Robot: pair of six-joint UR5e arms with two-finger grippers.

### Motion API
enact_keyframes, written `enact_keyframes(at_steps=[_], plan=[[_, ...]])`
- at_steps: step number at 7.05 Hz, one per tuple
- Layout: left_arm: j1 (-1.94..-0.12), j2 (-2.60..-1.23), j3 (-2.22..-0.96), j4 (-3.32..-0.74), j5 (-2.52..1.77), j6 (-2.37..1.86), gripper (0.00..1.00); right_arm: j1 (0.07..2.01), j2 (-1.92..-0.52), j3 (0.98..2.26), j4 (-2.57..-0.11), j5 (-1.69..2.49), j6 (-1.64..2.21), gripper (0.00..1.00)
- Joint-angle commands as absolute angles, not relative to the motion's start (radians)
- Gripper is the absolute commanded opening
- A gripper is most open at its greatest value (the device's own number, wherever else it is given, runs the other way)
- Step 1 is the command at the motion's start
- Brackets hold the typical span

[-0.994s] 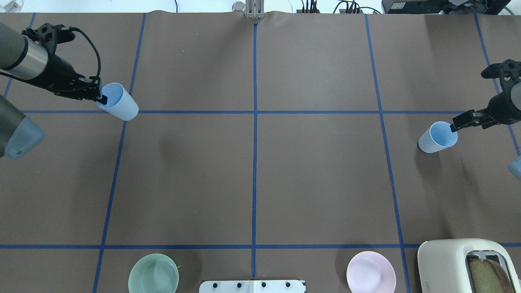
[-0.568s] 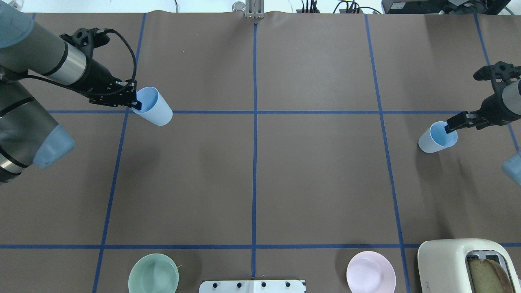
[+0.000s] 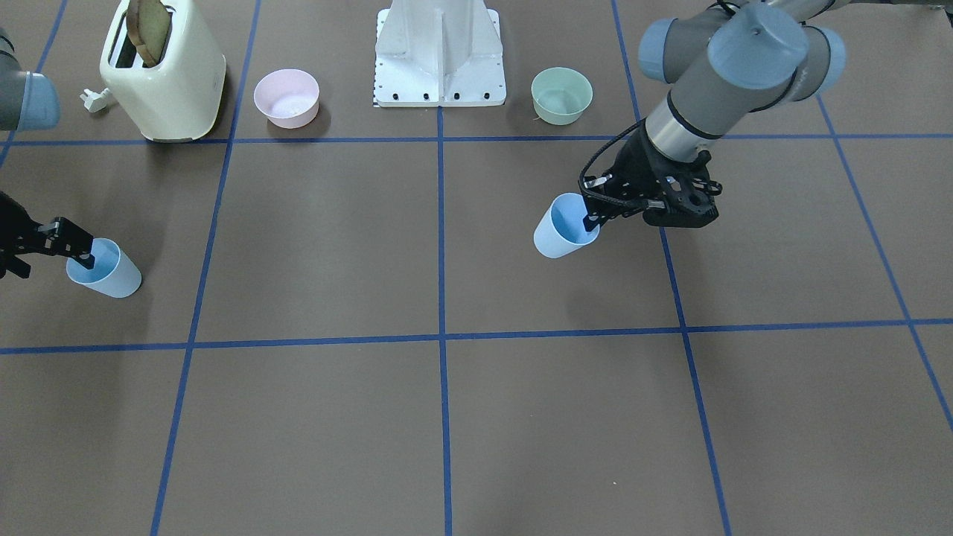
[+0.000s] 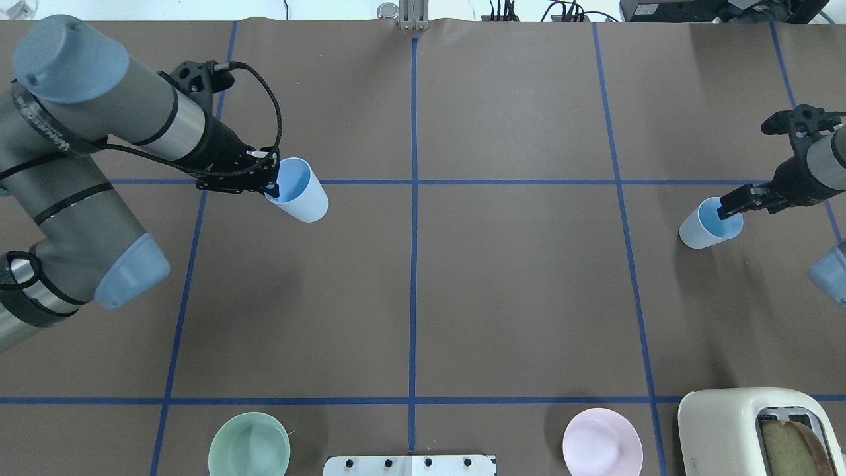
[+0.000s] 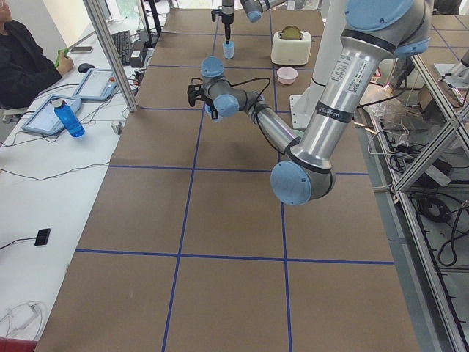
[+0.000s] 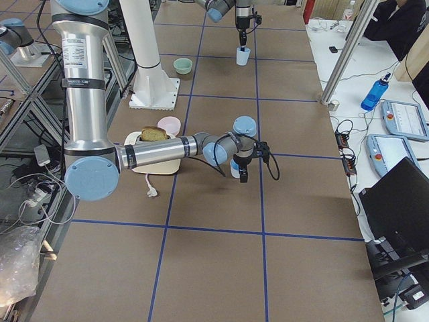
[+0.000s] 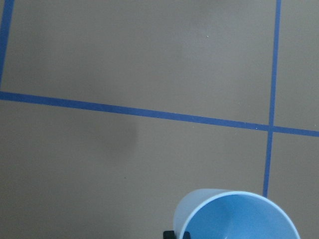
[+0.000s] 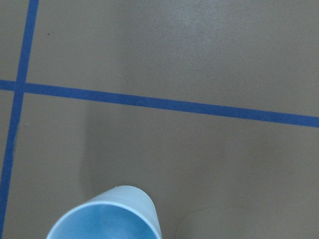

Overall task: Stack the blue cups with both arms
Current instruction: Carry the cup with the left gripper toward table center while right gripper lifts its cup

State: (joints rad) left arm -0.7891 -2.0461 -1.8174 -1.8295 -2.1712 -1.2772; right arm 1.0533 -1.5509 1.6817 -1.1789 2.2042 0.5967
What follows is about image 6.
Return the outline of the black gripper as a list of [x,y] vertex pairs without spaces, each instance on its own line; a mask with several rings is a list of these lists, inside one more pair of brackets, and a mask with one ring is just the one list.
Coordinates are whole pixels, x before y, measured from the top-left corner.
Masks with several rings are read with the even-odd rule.
[[235,27],[239,32],[239,43],[240,51],[245,51],[247,44],[247,30],[250,28],[251,17],[248,16],[236,16]]
[[255,153],[250,153],[248,156],[240,156],[238,154],[233,155],[233,160],[237,164],[239,169],[240,182],[248,182],[248,169],[247,165],[251,163],[252,159],[256,158]]

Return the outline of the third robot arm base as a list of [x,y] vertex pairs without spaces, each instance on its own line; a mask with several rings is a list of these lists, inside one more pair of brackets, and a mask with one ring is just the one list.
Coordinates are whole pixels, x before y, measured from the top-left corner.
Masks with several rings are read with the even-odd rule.
[[35,43],[25,24],[18,18],[1,21],[1,50],[16,67],[41,68],[48,59],[42,45]]

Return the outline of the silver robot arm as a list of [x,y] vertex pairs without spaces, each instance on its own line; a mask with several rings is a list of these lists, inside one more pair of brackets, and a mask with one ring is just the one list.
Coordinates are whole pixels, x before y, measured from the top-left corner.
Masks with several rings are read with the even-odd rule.
[[250,1],[242,0],[196,0],[208,13],[210,19],[217,23],[232,9],[235,10],[235,27],[239,33],[239,49],[244,52],[247,45],[247,30],[253,18],[253,7]]
[[[113,193],[120,172],[138,166],[203,155],[213,166],[233,159],[241,182],[247,165],[258,157],[255,120],[238,117],[221,136],[200,132],[156,142],[120,146],[109,140],[106,112],[103,43],[109,36],[107,1],[52,1],[52,22],[62,38],[70,140],[65,146],[65,184],[83,201],[98,201]],[[123,1],[137,73],[133,94],[136,108],[173,109],[180,81],[160,64],[153,20],[147,1]]]

